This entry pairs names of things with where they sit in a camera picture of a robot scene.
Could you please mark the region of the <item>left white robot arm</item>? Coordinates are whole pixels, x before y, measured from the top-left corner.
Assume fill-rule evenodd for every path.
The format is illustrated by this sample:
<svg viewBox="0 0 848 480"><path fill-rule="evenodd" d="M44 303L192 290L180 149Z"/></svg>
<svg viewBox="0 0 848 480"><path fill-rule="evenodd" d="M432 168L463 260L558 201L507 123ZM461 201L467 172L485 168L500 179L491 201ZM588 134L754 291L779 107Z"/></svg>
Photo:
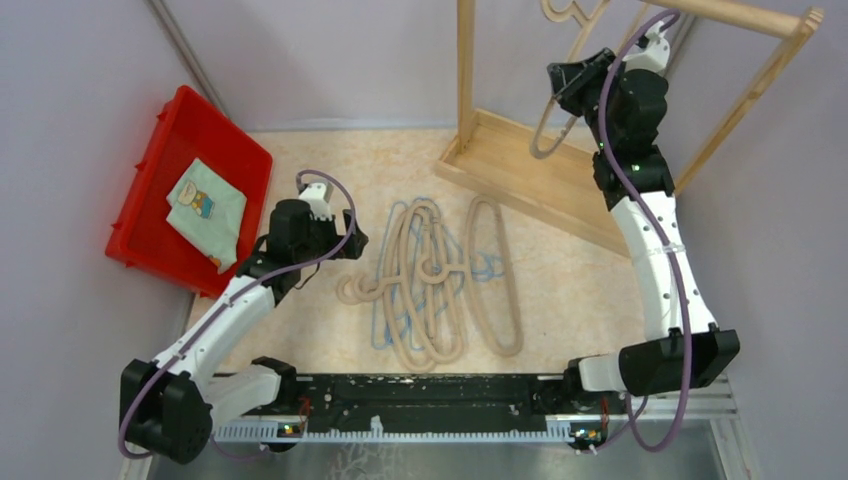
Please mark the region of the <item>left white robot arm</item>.
<svg viewBox="0 0 848 480"><path fill-rule="evenodd" d="M303 269L359 258L368 237L354 206L320 218L302 199L279 201L269 231L257 238L213 307L180 339L150 361L135 359L120 377L118 449L128 459L153 454L179 464L193 461L217 427L260 406L292 411L298 384L284 377L288 364L259 360L215 380L219 365L253 326L295 288Z"/></svg>

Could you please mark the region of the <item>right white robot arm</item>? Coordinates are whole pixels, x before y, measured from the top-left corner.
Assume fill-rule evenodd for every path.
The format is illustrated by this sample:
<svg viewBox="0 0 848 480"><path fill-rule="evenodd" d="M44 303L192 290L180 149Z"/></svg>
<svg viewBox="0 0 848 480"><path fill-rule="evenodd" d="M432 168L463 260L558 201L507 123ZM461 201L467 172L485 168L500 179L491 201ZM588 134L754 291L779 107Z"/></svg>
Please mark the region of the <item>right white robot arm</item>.
<svg viewBox="0 0 848 480"><path fill-rule="evenodd" d="M655 143L668 83L623 64L605 90L615 59L603 49L547 67L554 99L587 122L598 144L593 178L624 236L645 317L643 342L570 361L563 398L576 412L608 391L644 397L707 387L740 351L737 333L721 330L706 306L679 233L675 186Z"/></svg>

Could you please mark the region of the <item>wooden hanger rack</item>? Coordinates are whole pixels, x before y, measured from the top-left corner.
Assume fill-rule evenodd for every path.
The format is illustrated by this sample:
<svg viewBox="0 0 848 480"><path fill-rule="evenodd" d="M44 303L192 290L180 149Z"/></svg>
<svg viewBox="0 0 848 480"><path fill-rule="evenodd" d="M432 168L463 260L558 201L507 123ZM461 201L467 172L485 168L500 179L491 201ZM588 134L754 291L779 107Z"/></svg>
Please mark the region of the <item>wooden hanger rack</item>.
<svg viewBox="0 0 848 480"><path fill-rule="evenodd" d="M780 41L676 179L676 190L682 192L812 38L825 14L819 7L810 7L804 14L794 16L737 1L664 1L661 5ZM532 129L474 107L475 3L457 2L456 14L458 130L435 164L435 173L585 241L626 255L624 238L596 188L591 151L561 143L554 146L550 157L537 160L531 155L530 146L542 138L540 128Z"/></svg>

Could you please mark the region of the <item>folded light green cloth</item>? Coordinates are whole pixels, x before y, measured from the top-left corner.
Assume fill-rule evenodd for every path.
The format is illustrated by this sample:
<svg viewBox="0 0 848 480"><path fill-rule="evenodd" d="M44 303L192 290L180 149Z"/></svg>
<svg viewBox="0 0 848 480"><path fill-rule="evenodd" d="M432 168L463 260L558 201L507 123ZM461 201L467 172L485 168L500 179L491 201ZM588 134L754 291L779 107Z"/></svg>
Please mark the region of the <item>folded light green cloth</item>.
<svg viewBox="0 0 848 480"><path fill-rule="evenodd" d="M218 274L237 260L237 242L247 197L222 176L195 158L166 196L166 221Z"/></svg>

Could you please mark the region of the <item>red plastic bin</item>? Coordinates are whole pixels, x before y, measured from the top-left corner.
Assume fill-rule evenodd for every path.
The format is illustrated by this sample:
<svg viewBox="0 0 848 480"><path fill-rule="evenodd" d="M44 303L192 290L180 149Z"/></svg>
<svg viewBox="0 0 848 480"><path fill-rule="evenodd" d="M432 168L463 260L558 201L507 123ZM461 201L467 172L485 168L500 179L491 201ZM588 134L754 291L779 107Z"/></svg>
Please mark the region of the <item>red plastic bin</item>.
<svg viewBox="0 0 848 480"><path fill-rule="evenodd" d="M239 261L249 256L262 223L272 157L187 85L177 88L156 117L105 253L127 267L216 297L235 271L219 273L166 220L170 211L166 196L196 159L245 195L236 252Z"/></svg>

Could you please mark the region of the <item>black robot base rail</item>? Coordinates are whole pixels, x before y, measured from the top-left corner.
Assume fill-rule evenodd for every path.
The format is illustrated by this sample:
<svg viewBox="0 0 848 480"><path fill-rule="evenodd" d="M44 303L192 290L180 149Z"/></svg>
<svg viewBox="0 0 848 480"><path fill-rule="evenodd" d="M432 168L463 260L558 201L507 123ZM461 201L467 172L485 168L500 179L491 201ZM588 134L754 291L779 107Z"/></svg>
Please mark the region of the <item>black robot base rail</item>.
<svg viewBox="0 0 848 480"><path fill-rule="evenodd" d="M625 411L616 393L574 395L559 374L302 374L250 415L290 416L309 433L542 433L569 415L598 425Z"/></svg>

